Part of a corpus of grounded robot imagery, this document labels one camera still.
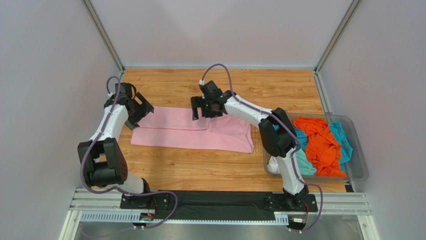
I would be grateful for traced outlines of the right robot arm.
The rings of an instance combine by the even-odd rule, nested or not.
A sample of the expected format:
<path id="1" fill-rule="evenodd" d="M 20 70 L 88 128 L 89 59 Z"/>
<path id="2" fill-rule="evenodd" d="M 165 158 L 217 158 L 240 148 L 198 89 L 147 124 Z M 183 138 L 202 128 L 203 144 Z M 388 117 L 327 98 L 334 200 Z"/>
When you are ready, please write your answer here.
<path id="1" fill-rule="evenodd" d="M 255 126 L 260 132 L 264 150 L 280 170 L 286 205 L 291 209 L 305 206 L 309 189 L 298 169 L 296 132 L 286 112 L 279 107 L 272 110 L 257 106 L 231 90 L 223 92 L 212 80 L 200 80 L 199 88 L 202 95 L 190 99 L 192 119 L 217 118 L 227 114 Z"/>

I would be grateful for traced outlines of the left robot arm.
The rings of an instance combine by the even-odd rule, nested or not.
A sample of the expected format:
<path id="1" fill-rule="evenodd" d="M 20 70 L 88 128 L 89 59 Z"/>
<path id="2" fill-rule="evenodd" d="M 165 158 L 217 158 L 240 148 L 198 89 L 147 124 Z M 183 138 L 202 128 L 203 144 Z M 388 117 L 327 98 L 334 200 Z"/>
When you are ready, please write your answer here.
<path id="1" fill-rule="evenodd" d="M 139 127 L 139 121 L 153 113 L 154 107 L 131 83 L 116 83 L 115 92 L 108 95 L 97 130 L 77 146 L 82 185 L 98 195 L 117 190 L 128 196 L 149 196 L 147 181 L 129 171 L 119 138 L 123 127 Z"/>

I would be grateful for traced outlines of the pink t shirt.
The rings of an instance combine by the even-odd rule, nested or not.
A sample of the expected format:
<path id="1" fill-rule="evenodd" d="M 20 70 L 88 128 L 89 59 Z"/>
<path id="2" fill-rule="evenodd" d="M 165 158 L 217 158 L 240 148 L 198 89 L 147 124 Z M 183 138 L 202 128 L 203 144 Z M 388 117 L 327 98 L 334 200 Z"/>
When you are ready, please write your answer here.
<path id="1" fill-rule="evenodd" d="M 192 119 L 190 108 L 156 106 L 138 122 L 130 143 L 135 146 L 253 153 L 251 125 L 236 116 Z"/>

